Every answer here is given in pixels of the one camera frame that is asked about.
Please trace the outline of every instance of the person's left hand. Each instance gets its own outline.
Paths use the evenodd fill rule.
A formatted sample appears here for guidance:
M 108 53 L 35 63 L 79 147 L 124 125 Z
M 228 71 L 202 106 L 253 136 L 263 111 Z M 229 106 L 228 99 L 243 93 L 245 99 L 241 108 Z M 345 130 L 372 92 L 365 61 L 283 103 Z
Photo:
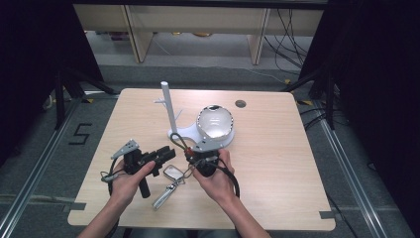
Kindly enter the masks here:
M 127 175 L 126 172 L 118 172 L 118 176 L 112 182 L 112 194 L 111 199 L 123 205 L 129 205 L 137 190 L 139 189 L 140 181 L 149 174 L 149 172 L 155 167 L 155 162 L 151 161 L 145 164 L 139 171 L 134 175 Z M 124 161 L 118 163 L 114 168 L 114 172 L 122 170 L 124 168 Z

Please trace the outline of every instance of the finger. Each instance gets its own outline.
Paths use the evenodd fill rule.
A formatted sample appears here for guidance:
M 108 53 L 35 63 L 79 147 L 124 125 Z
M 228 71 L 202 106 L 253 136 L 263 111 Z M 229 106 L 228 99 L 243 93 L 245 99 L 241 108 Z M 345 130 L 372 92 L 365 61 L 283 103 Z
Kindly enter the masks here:
M 219 150 L 219 159 L 223 161 L 223 162 L 219 162 L 219 166 L 220 167 L 225 167 L 225 165 L 226 165 L 228 170 L 233 174 L 235 169 L 232 167 L 232 164 L 231 164 L 231 153 L 228 150 L 220 149 Z
M 122 170 L 123 168 L 124 168 L 124 160 L 121 160 L 121 161 L 117 164 L 117 166 L 115 166 L 115 168 L 114 168 L 114 171 L 113 171 L 113 172 L 116 172 L 116 171 Z
M 198 181 L 202 181 L 204 179 L 206 179 L 206 177 L 204 177 L 201 172 L 199 172 L 197 169 L 192 169 L 192 175 L 198 180 Z
M 140 182 L 140 180 L 142 180 L 146 175 L 148 175 L 151 172 L 155 165 L 156 162 L 154 161 L 148 162 L 133 175 L 133 178 L 135 178 L 136 181 Z

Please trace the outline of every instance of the cable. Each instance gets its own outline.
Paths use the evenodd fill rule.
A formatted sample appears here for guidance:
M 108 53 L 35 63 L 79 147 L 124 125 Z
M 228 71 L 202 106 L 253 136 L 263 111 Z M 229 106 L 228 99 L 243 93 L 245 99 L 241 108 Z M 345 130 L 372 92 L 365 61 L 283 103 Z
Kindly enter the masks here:
M 283 21 L 283 19 L 282 19 L 282 17 L 281 17 L 281 14 L 280 14 L 280 11 L 279 11 L 279 9 L 277 9 L 277 14 L 278 14 L 278 17 L 280 18 L 280 21 L 281 21 L 281 25 L 283 26 L 283 29 L 284 29 L 284 36 L 283 36 L 283 38 L 282 38 L 282 40 L 281 40 L 281 42 L 280 42 L 280 44 L 285 48 L 285 49 L 287 49 L 287 50 L 289 50 L 289 51 L 291 51 L 291 52 L 294 52 L 294 53 L 296 53 L 296 55 L 297 55 L 297 58 L 299 59 L 299 61 L 300 61 L 300 63 L 301 64 L 303 64 L 303 59 L 302 59 L 302 57 L 301 56 L 304 56 L 302 53 L 300 53 L 299 52 L 299 50 L 297 49 L 297 48 L 299 48 L 300 50 L 302 50 L 303 52 L 305 52 L 305 53 L 307 53 L 305 50 L 303 50 L 297 43 L 296 43 L 296 41 L 294 40 L 294 32 L 293 32 L 293 24 L 292 24 L 292 16 L 293 16 L 293 10 L 292 9 L 289 9 L 289 22 L 288 22 L 288 24 L 287 24 L 287 27 L 285 26 L 285 24 L 284 24 L 284 21 Z M 293 50 L 290 50 L 290 49 L 288 49 L 287 47 L 285 47 L 283 44 L 282 44 L 282 42 L 283 42 L 283 40 L 284 40 L 284 38 L 287 36 L 287 38 L 290 40 L 290 42 L 292 43 L 292 45 L 293 45 L 293 47 L 294 47 L 294 51 Z
M 303 111 L 299 114 L 303 115 L 303 114 L 306 114 L 306 113 L 311 112 L 311 111 L 320 111 L 320 110 L 325 110 L 325 108 L 314 108 L 314 109 L 310 109 L 310 110 L 307 110 L 307 111 Z
M 240 190 L 239 190 L 239 183 L 238 183 L 238 180 L 236 179 L 236 177 L 234 176 L 234 174 L 232 174 L 232 172 L 230 172 L 229 171 L 229 169 L 228 169 L 228 167 L 226 166 L 226 164 L 225 164 L 225 162 L 224 161 L 222 161 L 222 160 L 220 160 L 220 159 L 217 159 L 217 161 L 219 162 L 222 162 L 222 164 L 225 166 L 225 167 L 220 167 L 220 166 L 217 166 L 217 165 L 214 165 L 214 164 L 212 164 L 212 163 L 206 163 L 206 166 L 212 166 L 212 167 L 215 167 L 216 169 L 219 169 L 219 170 L 221 170 L 223 173 L 225 173 L 225 175 L 226 176 L 228 176 L 229 177 L 229 179 L 232 181 L 232 183 L 234 184 L 234 187 L 235 187 L 235 196 L 237 196 L 237 197 L 241 197 L 241 193 L 240 193 Z
M 349 221 L 346 219 L 346 216 L 344 216 L 343 212 L 340 210 L 339 206 L 337 205 L 337 203 L 333 200 L 333 198 L 330 196 L 330 194 L 328 194 L 328 192 L 325 192 L 327 194 L 328 199 L 331 201 L 331 203 L 333 203 L 334 207 L 336 207 L 337 212 L 339 212 L 339 214 L 341 215 L 341 217 L 343 218 L 343 221 L 347 224 L 347 226 L 349 227 L 350 231 L 352 232 L 352 234 L 358 238 L 358 235 L 356 234 L 356 231 L 353 229 L 352 225 L 350 225 Z
M 176 137 L 179 139 L 179 141 L 181 141 L 181 142 L 182 142 L 182 145 L 181 145 L 181 144 L 179 144 L 179 143 L 177 143 L 177 142 L 173 139 L 173 136 L 176 136 Z M 182 139 L 181 135 L 179 135 L 178 133 L 176 133 L 176 132 L 172 132 L 172 134 L 170 134 L 169 139 L 170 139 L 170 141 L 171 141 L 174 145 L 176 145 L 176 146 L 178 146 L 179 148 L 181 148 L 184 152 L 188 149 L 188 146 L 186 145 L 185 141 Z
M 309 128 L 311 128 L 316 123 L 320 122 L 322 119 L 325 119 L 326 116 L 327 116 L 326 113 L 322 113 L 321 115 L 319 115 L 319 116 L 315 117 L 314 119 L 312 119 L 310 122 L 306 123 L 304 125 L 305 131 L 309 130 Z
M 117 160 L 113 160 L 112 161 L 111 168 L 109 169 L 108 175 L 112 175 L 113 174 L 114 167 L 115 167 L 115 164 L 116 163 L 117 163 Z M 111 180 L 108 182 L 108 192 L 109 192 L 109 195 L 112 194 L 112 181 Z
M 162 51 L 164 51 L 165 53 L 167 53 L 169 56 L 172 56 L 172 54 L 171 53 L 169 53 L 163 46 L 161 46 L 157 41 L 155 41 L 155 39 L 154 38 L 152 38 L 152 41 L 162 50 Z
M 285 82 L 281 81 L 280 79 L 276 78 L 276 77 L 275 77 L 275 76 L 273 76 L 273 75 L 269 75 L 269 74 L 265 74 L 265 73 L 261 73 L 261 72 L 257 72 L 257 71 L 252 71 L 252 70 L 247 69 L 247 68 L 242 68 L 242 69 L 243 69 L 243 70 L 246 70 L 246 71 L 249 71 L 249 72 L 251 72 L 251 73 L 254 73 L 254 74 L 256 74 L 256 75 L 261 75 L 261 76 L 267 76 L 267 77 L 274 78 L 275 80 L 277 80 L 277 81 L 279 81 L 279 82 L 281 82 L 281 83 L 283 83 L 283 84 L 286 84 Z
M 275 62 L 275 66 L 279 69 L 279 70 L 281 70 L 281 71 L 283 71 L 283 72 L 287 72 L 287 73 L 291 73 L 291 74 L 295 74 L 295 75 L 299 75 L 299 73 L 296 73 L 296 72 L 291 72 L 291 71 L 288 71 L 288 70 L 285 70 L 285 69 L 282 69 L 279 65 L 278 65 L 278 63 L 277 63 L 277 55 L 279 55 L 279 56 L 281 56 L 281 57 L 283 57 L 285 60 L 288 60 L 289 62 L 291 62 L 291 63 L 293 63 L 295 66 L 297 66 L 297 67 L 299 67 L 299 68 L 302 68 L 302 66 L 301 65 L 299 65 L 297 62 L 295 62 L 293 59 L 291 59 L 291 58 L 289 58 L 288 56 L 286 56 L 286 55 L 284 55 L 283 53 L 281 53 L 281 52 L 279 52 L 278 51 L 278 48 L 279 48 L 279 46 L 277 47 L 277 49 L 269 42 L 269 40 L 266 38 L 266 37 L 264 37 L 264 39 L 265 39 L 265 41 L 268 43 L 268 45 L 271 47 L 271 49 L 274 51 L 274 62 Z

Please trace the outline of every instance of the gray carpet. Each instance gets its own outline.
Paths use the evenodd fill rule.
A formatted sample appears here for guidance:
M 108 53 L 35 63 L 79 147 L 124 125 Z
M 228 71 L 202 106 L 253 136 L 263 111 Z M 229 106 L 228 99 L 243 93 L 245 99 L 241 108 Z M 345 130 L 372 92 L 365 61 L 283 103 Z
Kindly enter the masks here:
M 279 91 L 284 80 L 295 81 L 296 75 L 279 70 L 202 68 L 202 67 L 141 67 L 141 66 L 101 66 L 106 84 L 121 90 L 126 87 L 159 88 L 166 80 L 171 88 L 223 89 L 223 90 L 261 90 Z M 293 92 L 296 100 L 307 100 L 308 83 Z M 86 90 L 95 89 L 83 84 Z M 105 129 L 116 99 L 96 98 L 92 103 L 81 103 L 68 128 L 59 142 L 58 148 L 38 184 L 34 197 L 26 207 L 12 237 L 74 237 L 81 227 L 72 227 L 66 222 L 68 206 L 75 199 L 84 175 L 95 153 L 96 146 Z M 313 109 L 311 105 L 298 105 L 299 111 Z M 302 115 L 302 123 L 317 116 L 316 112 Z M 12 202 L 13 195 L 19 192 L 26 177 L 41 155 L 55 124 L 55 109 L 40 114 L 26 140 L 21 143 L 21 154 L 10 158 L 0 169 L 0 212 L 4 214 Z M 335 116 L 336 133 L 342 142 L 357 174 L 362 181 L 368 197 L 378 209 L 381 221 L 389 237 L 413 237 L 397 207 L 381 183 L 376 172 L 366 166 L 368 158 L 357 137 L 347 125 L 340 112 Z M 73 134 L 80 123 L 91 123 L 82 127 L 80 133 L 89 134 L 85 145 L 69 145 L 80 142 L 82 138 Z M 359 237 L 371 237 L 367 224 L 349 189 L 348 183 L 333 150 L 318 123 L 308 129 L 307 136 L 326 191 L 342 210 L 345 218 Z M 332 232 L 271 231 L 273 237 L 354 237 L 343 218 L 336 216 L 337 227 Z M 114 237 L 122 237 L 119 228 Z

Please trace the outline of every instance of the black cable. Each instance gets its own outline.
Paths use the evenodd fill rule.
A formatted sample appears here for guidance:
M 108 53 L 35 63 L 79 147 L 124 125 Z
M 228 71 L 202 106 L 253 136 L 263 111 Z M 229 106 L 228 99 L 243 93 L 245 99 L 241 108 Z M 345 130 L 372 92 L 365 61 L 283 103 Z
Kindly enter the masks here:
M 306 114 L 306 113 L 311 112 L 311 111 L 321 111 L 321 110 L 325 110 L 325 108 L 314 108 L 314 109 L 309 109 L 309 110 L 307 110 L 307 111 L 303 111 L 303 112 L 301 112 L 301 113 L 299 113 L 299 114 L 300 114 L 300 115 L 303 115 L 303 114 Z
M 328 194 L 328 192 L 325 192 L 327 194 L 328 199 L 331 201 L 331 203 L 333 203 L 334 207 L 336 207 L 337 212 L 339 212 L 339 214 L 341 215 L 341 217 L 343 218 L 343 221 L 347 224 L 347 226 L 349 227 L 350 231 L 353 233 L 353 235 L 358 238 L 358 235 L 356 234 L 356 231 L 353 229 L 352 225 L 349 223 L 349 221 L 346 219 L 346 217 L 344 216 L 343 212 L 340 210 L 339 206 L 337 205 L 337 203 L 333 200 L 333 198 L 330 196 L 330 194 Z
M 292 9 L 289 9 L 289 23 L 287 24 L 287 27 L 284 24 L 284 21 L 283 21 L 283 19 L 281 17 L 281 14 L 280 14 L 280 11 L 278 9 L 277 9 L 277 14 L 278 14 L 278 17 L 280 18 L 281 25 L 283 26 L 283 29 L 284 29 L 284 36 L 283 36 L 283 39 L 281 40 L 281 43 L 283 42 L 285 36 L 287 36 L 287 38 L 290 40 L 290 42 L 292 43 L 292 45 L 294 47 L 294 51 L 293 50 L 290 50 L 290 51 L 296 53 L 297 58 L 299 59 L 300 63 L 303 64 L 303 59 L 302 59 L 301 56 L 304 56 L 304 55 L 302 53 L 300 53 L 297 48 L 299 48 L 300 50 L 302 50 L 305 53 L 307 53 L 307 52 L 305 50 L 303 50 L 294 40 L 293 23 L 292 23 L 292 16 L 293 16 Z
M 297 66 L 297 67 L 299 67 L 299 68 L 302 68 L 302 65 L 301 65 L 301 64 L 299 64 L 298 62 L 296 62 L 295 60 L 291 59 L 290 57 L 288 57 L 287 55 L 285 55 L 285 54 L 281 53 L 281 52 L 278 50 L 278 48 L 280 47 L 280 45 L 279 45 L 277 48 L 275 48 L 275 47 L 271 44 L 271 42 L 268 40 L 268 38 L 267 38 L 267 37 L 264 37 L 264 38 L 265 38 L 266 42 L 268 43 L 268 45 L 271 47 L 271 49 L 272 49 L 272 50 L 273 50 L 273 51 L 274 51 L 277 55 L 279 55 L 279 56 L 283 57 L 285 60 L 287 60 L 287 61 L 289 61 L 289 62 L 293 63 L 295 66 Z
M 217 159 L 218 161 L 220 161 L 220 162 L 222 162 L 222 164 L 225 166 L 225 167 L 220 167 L 220 166 L 217 166 L 217 165 L 214 165 L 214 164 L 212 164 L 212 163 L 206 163 L 206 166 L 212 166 L 212 167 L 215 167 L 216 169 L 219 169 L 219 170 L 221 170 L 223 173 L 225 173 L 225 175 L 226 176 L 228 176 L 229 177 L 229 179 L 232 181 L 232 183 L 234 184 L 234 188 L 235 188 L 235 196 L 237 196 L 237 197 L 241 197 L 241 193 L 240 193 L 240 190 L 239 190 L 239 183 L 238 183 L 238 180 L 236 179 L 236 177 L 234 176 L 234 174 L 232 174 L 232 172 L 230 172 L 229 171 L 229 169 L 228 169 L 228 167 L 226 166 L 226 164 L 225 164 L 225 162 L 224 161 L 222 161 L 222 160 L 220 160 L 220 159 Z
M 113 160 L 113 161 L 112 161 L 111 168 L 109 169 L 109 175 L 114 175 L 114 174 L 116 174 L 117 172 L 119 172 L 119 171 L 113 172 L 113 171 L 114 171 L 114 167 L 115 167 L 115 164 L 116 164 L 116 163 L 117 163 L 117 160 Z M 111 196 L 111 194 L 112 194 L 112 180 L 110 180 L 110 181 L 108 182 L 108 192 L 109 192 L 109 195 Z M 115 231 L 116 231 L 116 230 L 117 230 L 117 228 L 118 228 L 119 223 L 120 223 L 120 218 L 118 218 L 118 220 L 115 222 L 114 226 L 111 228 L 111 230 L 110 230 L 110 231 L 108 232 L 108 234 L 105 236 L 105 238 L 111 238 L 111 237 L 114 235 Z
M 279 40 L 278 40 L 277 36 L 274 36 L 274 38 L 275 38 L 275 40 L 276 40 L 279 44 L 281 44 L 281 43 L 282 43 L 282 41 L 284 40 L 285 36 L 283 36 L 283 38 L 281 39 L 281 41 L 279 41 Z M 281 45 L 281 46 L 282 46 L 285 50 L 287 50 L 288 52 L 296 53 L 296 51 L 294 51 L 294 50 L 292 50 L 292 49 L 290 49 L 290 48 L 287 48 L 285 45 Z M 303 57 L 306 57 L 306 54 L 300 53 L 300 55 L 301 55 L 301 56 L 303 56 Z
M 311 128 L 313 125 L 315 125 L 316 123 L 320 122 L 322 119 L 325 119 L 325 117 L 327 116 L 326 113 L 322 113 L 321 115 L 315 117 L 314 119 L 312 119 L 310 122 L 306 123 L 305 126 L 305 131 L 307 131 L 309 128 Z

